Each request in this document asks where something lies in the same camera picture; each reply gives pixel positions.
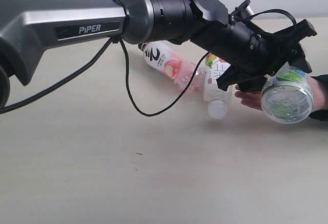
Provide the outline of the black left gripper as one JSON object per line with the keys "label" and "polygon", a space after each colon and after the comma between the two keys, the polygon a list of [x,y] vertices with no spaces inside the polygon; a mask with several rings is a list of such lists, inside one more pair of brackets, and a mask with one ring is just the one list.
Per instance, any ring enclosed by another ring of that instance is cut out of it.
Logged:
{"label": "black left gripper", "polygon": [[[297,23],[290,39],[290,66],[312,73],[300,42],[316,35],[316,29],[307,19]],[[288,48],[286,40],[260,36],[241,22],[224,26],[218,21],[199,18],[190,20],[190,42],[231,64],[216,80],[217,87],[224,91],[232,85],[238,85],[242,92],[261,91],[267,78],[259,74],[275,71],[279,58]]]}

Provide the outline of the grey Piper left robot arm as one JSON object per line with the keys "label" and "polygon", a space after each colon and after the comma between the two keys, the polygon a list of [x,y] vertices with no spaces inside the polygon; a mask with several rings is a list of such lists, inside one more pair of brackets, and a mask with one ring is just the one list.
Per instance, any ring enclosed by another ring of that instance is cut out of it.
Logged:
{"label": "grey Piper left robot arm", "polygon": [[238,84],[260,90],[266,75],[288,63],[306,73],[311,67],[300,42],[315,36],[306,19],[274,33],[252,22],[245,0],[229,12],[219,0],[1,0],[1,113],[30,104],[76,78],[79,70],[46,90],[7,105],[10,77],[30,83],[43,53],[52,48],[106,38],[109,44],[138,45],[190,41],[230,64],[217,80],[220,89]]}

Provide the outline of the person's open hand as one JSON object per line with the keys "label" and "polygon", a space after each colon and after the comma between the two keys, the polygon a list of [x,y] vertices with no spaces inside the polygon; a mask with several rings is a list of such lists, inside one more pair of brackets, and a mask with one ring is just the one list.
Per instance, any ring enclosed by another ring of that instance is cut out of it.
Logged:
{"label": "person's open hand", "polygon": [[235,97],[240,98],[241,103],[244,106],[247,106],[249,108],[256,109],[256,110],[262,110],[261,102],[260,102],[260,98],[261,98],[260,92],[258,92],[258,91],[242,92],[239,90],[238,85],[235,86],[235,90],[236,90]]}

